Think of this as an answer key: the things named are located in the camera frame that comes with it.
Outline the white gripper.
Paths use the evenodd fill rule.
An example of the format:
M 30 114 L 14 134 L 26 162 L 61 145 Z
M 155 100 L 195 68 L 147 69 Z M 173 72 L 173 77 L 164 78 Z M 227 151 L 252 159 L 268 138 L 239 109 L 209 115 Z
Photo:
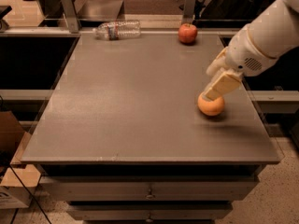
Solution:
M 245 25 L 208 66 L 206 74 L 213 78 L 203 91 L 204 98 L 215 101 L 237 89 L 241 85 L 243 75 L 256 77 L 272 67 L 277 60 L 265 56 L 258 50 L 250 36 L 249 26 Z M 226 70 L 226 64 L 233 69 Z

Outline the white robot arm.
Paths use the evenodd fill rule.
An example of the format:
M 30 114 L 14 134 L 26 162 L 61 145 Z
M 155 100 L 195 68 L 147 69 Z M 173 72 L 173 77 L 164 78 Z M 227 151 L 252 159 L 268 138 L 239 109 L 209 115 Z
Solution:
M 211 77 L 202 96 L 214 101 L 237 89 L 243 77 L 256 77 L 299 46 L 299 0 L 275 0 L 241 28 L 206 73 Z

